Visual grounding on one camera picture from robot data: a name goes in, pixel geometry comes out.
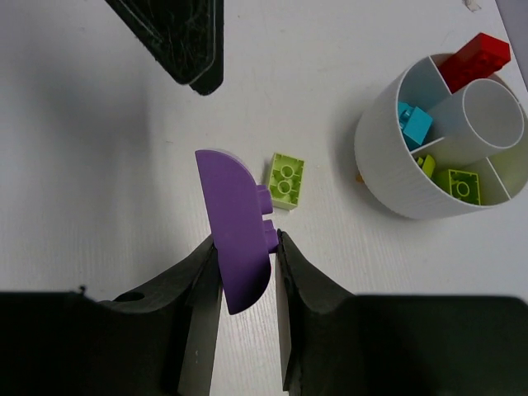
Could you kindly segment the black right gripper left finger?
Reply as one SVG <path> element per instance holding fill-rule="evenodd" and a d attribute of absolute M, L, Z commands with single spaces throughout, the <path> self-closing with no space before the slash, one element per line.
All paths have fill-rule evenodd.
<path fill-rule="evenodd" d="M 217 252 L 188 257 L 113 300 L 1 295 L 4 395 L 207 395 L 221 308 Z"/>

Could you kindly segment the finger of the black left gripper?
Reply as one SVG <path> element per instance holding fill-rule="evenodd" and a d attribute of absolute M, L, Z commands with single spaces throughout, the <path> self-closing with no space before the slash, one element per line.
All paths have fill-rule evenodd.
<path fill-rule="evenodd" d="M 165 71 L 191 85 L 215 56 L 215 1 L 107 3 Z"/>
<path fill-rule="evenodd" d="M 224 0 L 215 5 L 214 61 L 200 77 L 191 84 L 193 91 L 208 96 L 224 81 Z"/>

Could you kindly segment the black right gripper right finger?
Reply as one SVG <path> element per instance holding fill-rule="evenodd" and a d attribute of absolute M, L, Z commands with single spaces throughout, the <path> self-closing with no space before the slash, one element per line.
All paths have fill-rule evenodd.
<path fill-rule="evenodd" d="M 290 395 L 524 395 L 527 305 L 489 295 L 354 295 L 278 234 Z"/>

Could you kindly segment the light green upturned lego brick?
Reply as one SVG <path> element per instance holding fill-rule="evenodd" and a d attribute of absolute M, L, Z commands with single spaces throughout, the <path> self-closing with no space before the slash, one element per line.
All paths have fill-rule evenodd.
<path fill-rule="evenodd" d="M 282 153 L 273 154 L 266 184 L 275 207 L 283 210 L 298 207 L 303 173 L 304 160 Z"/>

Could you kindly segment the purple half-round lego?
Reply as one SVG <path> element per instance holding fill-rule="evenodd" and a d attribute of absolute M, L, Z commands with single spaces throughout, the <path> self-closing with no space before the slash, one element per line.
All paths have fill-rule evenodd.
<path fill-rule="evenodd" d="M 278 234 L 264 215 L 273 212 L 271 193 L 229 153 L 195 152 L 210 230 L 230 314 L 254 305 L 271 278 L 269 255 Z"/>

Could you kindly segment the lime lego brick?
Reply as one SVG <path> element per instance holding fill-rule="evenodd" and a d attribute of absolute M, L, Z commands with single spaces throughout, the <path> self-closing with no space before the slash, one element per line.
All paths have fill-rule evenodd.
<path fill-rule="evenodd" d="M 422 157 L 417 157 L 416 162 L 417 165 L 422 169 L 424 174 L 428 178 L 432 179 L 433 173 L 436 168 L 436 160 L 430 154 L 427 154 Z"/>
<path fill-rule="evenodd" d="M 478 173 L 446 169 L 435 173 L 433 181 L 457 200 L 471 205 L 481 205 Z"/>

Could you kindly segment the teal lego brick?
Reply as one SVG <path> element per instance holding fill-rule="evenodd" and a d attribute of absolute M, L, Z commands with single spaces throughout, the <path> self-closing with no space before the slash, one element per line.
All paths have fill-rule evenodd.
<path fill-rule="evenodd" d="M 410 151 L 422 146 L 432 122 L 432 117 L 421 108 L 398 102 L 398 124 Z"/>

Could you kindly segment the red lego brick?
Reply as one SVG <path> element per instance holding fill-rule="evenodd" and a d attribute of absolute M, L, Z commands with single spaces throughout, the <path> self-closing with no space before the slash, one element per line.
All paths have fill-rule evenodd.
<path fill-rule="evenodd" d="M 438 67 L 451 93 L 456 93 L 475 79 L 487 78 L 511 61 L 510 45 L 485 33 L 447 58 Z"/>

